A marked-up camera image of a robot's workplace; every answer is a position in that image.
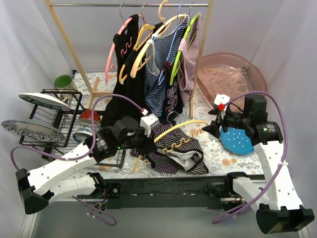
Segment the yellow wavy plastic hanger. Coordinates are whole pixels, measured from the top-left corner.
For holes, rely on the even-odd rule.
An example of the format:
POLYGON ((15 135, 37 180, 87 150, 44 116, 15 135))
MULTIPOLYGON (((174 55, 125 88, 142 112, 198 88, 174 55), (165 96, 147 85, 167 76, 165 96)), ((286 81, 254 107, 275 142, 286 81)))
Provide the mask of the yellow wavy plastic hanger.
POLYGON ((176 174, 184 171, 189 174, 203 175, 209 173, 204 162, 203 149, 193 135, 187 135, 180 125, 158 124, 152 129, 157 149, 147 155, 141 155, 133 149, 130 154, 137 158, 132 172, 142 170, 146 164, 159 173, 176 174))

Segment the black white striped tank top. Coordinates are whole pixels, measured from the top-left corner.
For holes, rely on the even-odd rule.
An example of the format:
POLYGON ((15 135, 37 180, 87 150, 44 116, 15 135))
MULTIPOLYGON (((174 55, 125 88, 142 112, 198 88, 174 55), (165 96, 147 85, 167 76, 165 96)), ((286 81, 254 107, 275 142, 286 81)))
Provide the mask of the black white striped tank top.
POLYGON ((196 175, 209 173, 199 141, 181 128, 162 136, 156 146, 157 151, 141 158, 148 161, 155 171, 165 174, 176 174, 178 171, 196 175))

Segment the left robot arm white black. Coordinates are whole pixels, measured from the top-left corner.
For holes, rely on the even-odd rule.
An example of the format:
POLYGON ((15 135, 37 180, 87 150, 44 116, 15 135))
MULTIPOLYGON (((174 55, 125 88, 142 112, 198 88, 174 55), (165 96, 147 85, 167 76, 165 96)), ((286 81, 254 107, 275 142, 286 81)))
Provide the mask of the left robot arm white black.
POLYGON ((140 122, 123 117, 115 125, 106 126, 85 139, 60 160, 30 171, 18 170, 15 175, 25 213, 37 213, 56 200, 77 195, 101 198, 106 194, 117 198, 119 192, 114 189, 120 189, 120 185, 106 183, 99 173, 75 179, 69 176, 114 156, 121 149, 136 149, 140 155, 156 151, 152 129, 158 123, 153 114, 141 117, 140 122))

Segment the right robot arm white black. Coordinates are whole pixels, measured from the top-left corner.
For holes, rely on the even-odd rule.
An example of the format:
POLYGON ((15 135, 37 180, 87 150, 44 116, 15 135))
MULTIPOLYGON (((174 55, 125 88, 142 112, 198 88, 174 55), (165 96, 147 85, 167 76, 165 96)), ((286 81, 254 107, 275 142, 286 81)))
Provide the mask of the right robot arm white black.
POLYGON ((288 149, 286 126, 268 121, 268 96, 263 91, 243 94, 244 108, 238 113, 230 109, 234 99, 221 94, 214 99, 209 114, 216 118, 202 130, 216 138, 229 128, 243 130, 260 160, 266 185, 259 189, 245 172, 228 173, 225 193, 230 197, 240 195, 244 203, 219 215, 212 223, 222 223, 252 209, 264 234, 299 232, 315 219, 315 215, 312 209, 304 207, 292 183, 285 160, 288 149))

